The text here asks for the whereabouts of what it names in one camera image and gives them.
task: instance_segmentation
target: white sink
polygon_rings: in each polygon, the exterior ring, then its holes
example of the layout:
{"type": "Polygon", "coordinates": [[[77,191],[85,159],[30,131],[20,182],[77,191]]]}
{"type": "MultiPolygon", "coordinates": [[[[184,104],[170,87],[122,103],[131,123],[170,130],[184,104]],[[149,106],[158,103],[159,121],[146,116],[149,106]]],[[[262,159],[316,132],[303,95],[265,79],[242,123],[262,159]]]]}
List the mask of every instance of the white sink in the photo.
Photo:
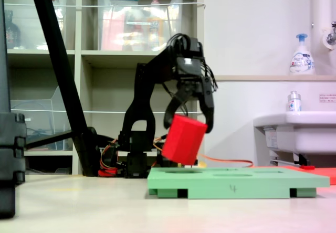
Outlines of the white sink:
{"type": "Polygon", "coordinates": [[[265,130],[274,151],[299,154],[336,154],[336,112],[301,111],[254,119],[265,130]]]}
{"type": "Polygon", "coordinates": [[[262,116],[254,119],[253,125],[280,125],[280,124],[335,124],[336,111],[288,111],[282,114],[262,116]]]}

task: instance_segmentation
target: red cube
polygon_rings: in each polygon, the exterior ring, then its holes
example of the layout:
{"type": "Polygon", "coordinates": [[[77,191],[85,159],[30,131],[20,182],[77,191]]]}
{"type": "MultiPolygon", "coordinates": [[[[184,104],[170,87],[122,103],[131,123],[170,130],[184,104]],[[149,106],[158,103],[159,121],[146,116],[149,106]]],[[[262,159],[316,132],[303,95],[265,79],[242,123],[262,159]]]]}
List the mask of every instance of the red cube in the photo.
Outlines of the red cube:
{"type": "Polygon", "coordinates": [[[207,125],[200,121],[175,115],[162,155],[183,165],[194,165],[206,129],[207,125]]]}

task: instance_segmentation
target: faucet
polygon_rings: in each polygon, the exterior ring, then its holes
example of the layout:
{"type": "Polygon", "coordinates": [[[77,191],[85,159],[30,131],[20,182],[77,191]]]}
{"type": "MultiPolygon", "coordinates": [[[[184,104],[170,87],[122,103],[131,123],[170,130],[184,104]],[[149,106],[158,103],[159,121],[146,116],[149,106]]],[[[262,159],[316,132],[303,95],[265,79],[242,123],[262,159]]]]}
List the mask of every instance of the faucet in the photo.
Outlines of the faucet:
{"type": "Polygon", "coordinates": [[[335,45],[336,44],[336,22],[332,22],[331,27],[332,27],[333,33],[328,34],[327,43],[329,45],[335,45]]]}

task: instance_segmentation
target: printed label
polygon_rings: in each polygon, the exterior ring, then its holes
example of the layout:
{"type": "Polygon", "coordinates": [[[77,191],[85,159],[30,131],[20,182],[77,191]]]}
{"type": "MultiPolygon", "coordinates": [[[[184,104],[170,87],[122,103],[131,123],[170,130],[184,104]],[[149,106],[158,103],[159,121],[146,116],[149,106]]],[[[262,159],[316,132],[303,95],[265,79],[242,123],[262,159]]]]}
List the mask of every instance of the printed label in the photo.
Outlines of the printed label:
{"type": "Polygon", "coordinates": [[[304,72],[314,68],[314,60],[309,54],[297,53],[289,67],[290,72],[304,72]]]}
{"type": "Polygon", "coordinates": [[[301,109],[301,100],[293,99],[288,101],[288,109],[289,111],[302,111],[301,109]]]}
{"type": "Polygon", "coordinates": [[[144,26],[150,26],[150,22],[126,22],[127,25],[144,25],[144,26]]]}
{"type": "Polygon", "coordinates": [[[277,132],[275,130],[266,131],[267,147],[278,148],[277,132]]]}
{"type": "Polygon", "coordinates": [[[336,94],[320,94],[320,103],[336,103],[336,94]]]}

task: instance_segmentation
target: blue pump cap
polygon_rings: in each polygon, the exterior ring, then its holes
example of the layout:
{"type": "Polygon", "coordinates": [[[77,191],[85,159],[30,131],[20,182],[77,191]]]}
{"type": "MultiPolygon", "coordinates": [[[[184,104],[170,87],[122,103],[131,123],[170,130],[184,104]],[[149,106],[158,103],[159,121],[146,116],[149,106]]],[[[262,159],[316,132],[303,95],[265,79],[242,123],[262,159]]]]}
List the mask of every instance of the blue pump cap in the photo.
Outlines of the blue pump cap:
{"type": "Polygon", "coordinates": [[[305,38],[307,38],[308,37],[308,35],[306,35],[306,34],[298,34],[297,36],[296,36],[296,38],[298,38],[299,39],[299,42],[301,42],[301,41],[305,41],[305,38]]]}

